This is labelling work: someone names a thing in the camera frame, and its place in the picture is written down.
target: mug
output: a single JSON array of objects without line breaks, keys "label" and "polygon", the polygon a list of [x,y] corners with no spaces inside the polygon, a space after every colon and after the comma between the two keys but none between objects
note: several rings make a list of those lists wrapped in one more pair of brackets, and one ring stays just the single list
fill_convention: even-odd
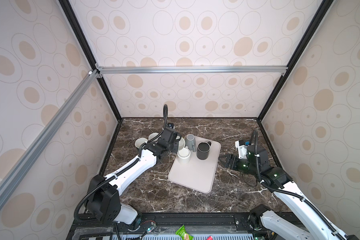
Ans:
[{"label": "mug", "polygon": [[192,134],[188,134],[185,137],[185,146],[192,152],[196,152],[196,139]]},{"label": "mug", "polygon": [[177,160],[180,164],[186,164],[191,159],[191,151],[187,147],[184,147],[177,152]]},{"label": "mug", "polygon": [[197,145],[196,156],[200,160],[206,160],[211,149],[211,142],[201,142]]},{"label": "mug", "polygon": [[185,140],[182,137],[179,142],[178,142],[178,147],[177,147],[177,151],[180,151],[181,149],[183,149],[185,147]]},{"label": "mug", "polygon": [[148,140],[151,140],[152,138],[156,137],[157,135],[158,135],[157,132],[151,133],[151,134],[148,136]]},{"label": "mug", "polygon": [[140,146],[147,141],[148,139],[146,139],[145,137],[141,137],[135,141],[135,147],[140,148]]}]

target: metal rail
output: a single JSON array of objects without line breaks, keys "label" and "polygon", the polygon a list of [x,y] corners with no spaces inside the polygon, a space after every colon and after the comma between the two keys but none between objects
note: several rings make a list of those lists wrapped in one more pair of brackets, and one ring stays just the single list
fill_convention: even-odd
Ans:
[{"label": "metal rail", "polygon": [[100,74],[120,73],[285,73],[287,66],[99,67]]},{"label": "metal rail", "polygon": [[27,149],[23,156],[19,159],[17,165],[0,183],[0,210],[10,198],[16,187],[23,180],[29,169],[33,166],[40,154],[43,152],[49,141],[59,130],[66,118],[72,112],[76,104],[79,102],[83,94],[87,91],[94,79],[99,75],[97,70],[92,70],[90,75],[87,75],[81,81],[79,86],[67,99],[67,101],[58,110],[55,116],[50,120],[47,126],[33,141],[33,144]]}]

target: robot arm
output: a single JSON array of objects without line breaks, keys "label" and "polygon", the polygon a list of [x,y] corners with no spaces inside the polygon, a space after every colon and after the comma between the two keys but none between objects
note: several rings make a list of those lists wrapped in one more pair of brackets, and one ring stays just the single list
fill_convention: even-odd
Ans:
[{"label": "robot arm", "polygon": [[[112,224],[112,222],[123,222],[131,229],[137,229],[141,218],[137,211],[129,205],[120,203],[120,195],[147,169],[153,167],[158,159],[169,152],[177,152],[178,142],[181,135],[173,128],[167,126],[168,108],[164,105],[164,127],[157,136],[157,142],[153,138],[142,144],[139,154],[122,166],[120,169],[110,173],[103,178],[100,175],[94,176],[88,187],[87,195],[79,202],[75,211],[74,218],[78,222],[90,222],[98,220],[102,224]],[[90,219],[81,219],[79,209],[86,204],[86,208],[94,215]]]},{"label": "robot arm", "polygon": [[[124,192],[124,190],[131,184],[131,182],[133,182],[138,176],[140,176],[147,169],[153,167],[156,164],[156,160],[157,160],[157,156],[155,156],[153,152],[147,149],[143,149],[140,158],[139,156],[134,157],[134,159],[127,162],[124,166],[122,166],[118,170],[106,175],[105,178],[109,179],[112,176],[116,177],[116,179],[110,181],[109,184],[112,186],[117,186],[117,191],[119,192],[119,195],[121,195]],[[128,171],[121,174],[120,177],[117,176],[118,172],[127,168],[135,161],[137,161],[137,163],[133,165]]]},{"label": "robot arm", "polygon": [[255,134],[255,144],[250,145],[244,140],[236,141],[235,146],[239,156],[226,154],[226,161],[221,162],[226,168],[254,175],[262,185],[281,199],[309,230],[306,232],[292,223],[280,218],[264,205],[259,205],[250,211],[250,224],[255,230],[267,228],[279,234],[286,240],[357,240],[354,235],[347,236],[326,218],[302,193],[292,178],[280,167],[271,167],[268,154],[263,147],[257,146],[258,136]]}]

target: vent grille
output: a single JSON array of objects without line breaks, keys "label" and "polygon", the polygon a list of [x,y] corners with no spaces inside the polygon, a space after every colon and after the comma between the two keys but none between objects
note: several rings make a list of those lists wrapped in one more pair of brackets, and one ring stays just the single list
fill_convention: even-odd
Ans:
[{"label": "vent grille", "polygon": [[[128,238],[139,237],[136,234],[123,235],[122,240]],[[213,240],[254,240],[251,233],[224,233],[224,234],[192,234],[193,240],[206,240],[209,236],[213,237]],[[112,240],[117,240],[117,236],[113,235]],[[146,235],[142,240],[182,240],[180,236],[176,234],[162,234],[159,236]]]}]

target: gray mug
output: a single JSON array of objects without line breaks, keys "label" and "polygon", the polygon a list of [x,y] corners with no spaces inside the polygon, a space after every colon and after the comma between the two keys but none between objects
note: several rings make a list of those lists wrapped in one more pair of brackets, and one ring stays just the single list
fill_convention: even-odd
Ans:
[{"label": "gray mug", "polygon": [[188,134],[185,137],[185,146],[187,146],[190,151],[196,152],[197,147],[195,136],[193,136],[192,134]]}]

